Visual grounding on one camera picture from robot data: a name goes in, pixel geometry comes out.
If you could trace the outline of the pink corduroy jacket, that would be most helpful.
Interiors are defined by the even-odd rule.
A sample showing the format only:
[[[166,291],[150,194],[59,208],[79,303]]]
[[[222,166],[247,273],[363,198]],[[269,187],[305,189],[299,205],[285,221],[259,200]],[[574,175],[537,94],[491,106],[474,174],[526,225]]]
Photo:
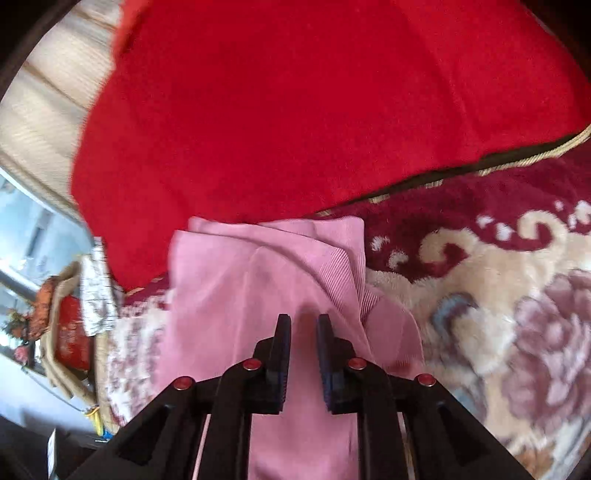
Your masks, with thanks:
[[[154,387],[180,376],[221,375],[291,320],[287,401],[252,425],[252,479],[355,479],[356,418],[329,414],[322,398],[315,322],[356,354],[410,378],[423,363],[411,313],[367,281],[363,221],[283,220],[260,225],[194,218],[174,234],[168,261],[169,316]]]

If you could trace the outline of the beige blanket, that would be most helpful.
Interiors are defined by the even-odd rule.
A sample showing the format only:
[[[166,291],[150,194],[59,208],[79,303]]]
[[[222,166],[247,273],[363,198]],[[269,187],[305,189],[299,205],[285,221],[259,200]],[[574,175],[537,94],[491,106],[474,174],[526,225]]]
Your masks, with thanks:
[[[59,282],[53,294],[49,326],[38,339],[41,365],[50,384],[58,388],[68,400],[78,399],[84,404],[83,414],[90,420],[96,434],[108,438],[110,431],[102,418],[97,390],[94,366],[94,339],[91,366],[88,371],[65,367],[55,357],[57,323],[60,303],[67,295],[73,295],[80,301],[80,263],[74,261],[67,265],[57,276]]]

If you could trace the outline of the red gift box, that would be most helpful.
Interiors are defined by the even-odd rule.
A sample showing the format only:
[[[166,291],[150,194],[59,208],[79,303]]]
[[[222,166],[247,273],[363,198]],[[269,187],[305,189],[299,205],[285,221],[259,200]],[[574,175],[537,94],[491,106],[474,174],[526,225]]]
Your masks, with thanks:
[[[88,371],[93,340],[85,333],[78,298],[67,295],[59,307],[55,357],[65,367]]]

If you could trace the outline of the white crackle-pattern pillow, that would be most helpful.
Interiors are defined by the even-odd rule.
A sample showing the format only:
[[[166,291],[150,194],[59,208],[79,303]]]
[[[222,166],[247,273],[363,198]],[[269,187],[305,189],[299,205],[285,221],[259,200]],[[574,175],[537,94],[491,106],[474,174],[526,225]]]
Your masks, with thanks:
[[[94,337],[115,327],[123,292],[111,276],[100,237],[94,238],[90,252],[80,258],[80,267],[81,318],[86,335]]]

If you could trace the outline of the orange black patterned cloth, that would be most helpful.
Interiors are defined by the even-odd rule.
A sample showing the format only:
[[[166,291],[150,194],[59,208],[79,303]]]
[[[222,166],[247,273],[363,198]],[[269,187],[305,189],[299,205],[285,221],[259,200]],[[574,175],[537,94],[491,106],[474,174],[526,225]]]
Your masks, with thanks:
[[[38,340],[49,326],[53,294],[59,282],[57,276],[51,276],[43,282],[33,303],[33,312],[29,317],[29,339]]]

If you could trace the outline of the floral plush blanket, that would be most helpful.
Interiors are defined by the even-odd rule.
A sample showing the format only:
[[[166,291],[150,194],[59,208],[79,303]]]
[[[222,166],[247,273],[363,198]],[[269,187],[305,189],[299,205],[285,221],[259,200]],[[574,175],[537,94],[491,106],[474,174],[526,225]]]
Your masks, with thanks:
[[[400,303],[423,363],[536,479],[570,479],[590,445],[590,136],[489,171],[332,210],[363,221],[366,278]],[[168,271],[109,336],[107,411],[154,387]]]

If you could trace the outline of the flower bouquet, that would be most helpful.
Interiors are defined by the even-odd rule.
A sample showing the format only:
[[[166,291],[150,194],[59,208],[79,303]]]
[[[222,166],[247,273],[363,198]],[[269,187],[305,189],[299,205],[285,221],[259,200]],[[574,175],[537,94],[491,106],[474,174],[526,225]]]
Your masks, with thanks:
[[[11,338],[27,342],[29,340],[29,315],[9,309],[2,330]]]

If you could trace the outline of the silver floral refrigerator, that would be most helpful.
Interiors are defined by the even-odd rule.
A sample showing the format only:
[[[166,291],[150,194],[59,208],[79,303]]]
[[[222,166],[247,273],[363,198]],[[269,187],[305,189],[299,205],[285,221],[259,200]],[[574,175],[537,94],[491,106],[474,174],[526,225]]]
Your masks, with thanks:
[[[1,283],[32,300],[41,284],[93,240],[84,225],[1,173]]]

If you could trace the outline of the red quilt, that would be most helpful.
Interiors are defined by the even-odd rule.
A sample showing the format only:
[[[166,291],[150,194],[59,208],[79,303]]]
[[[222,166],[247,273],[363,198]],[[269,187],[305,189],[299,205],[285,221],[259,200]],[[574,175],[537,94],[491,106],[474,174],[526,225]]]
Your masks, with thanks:
[[[71,192],[128,290],[193,216],[304,217],[590,122],[519,1],[127,1],[113,57]]]

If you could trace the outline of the beige dotted curtain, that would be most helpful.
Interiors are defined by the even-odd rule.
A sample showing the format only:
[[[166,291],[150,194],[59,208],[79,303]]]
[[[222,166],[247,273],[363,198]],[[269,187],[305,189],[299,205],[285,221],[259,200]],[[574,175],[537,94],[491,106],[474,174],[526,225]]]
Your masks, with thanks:
[[[1,4],[1,170],[74,220],[74,157],[120,20],[118,1]]]

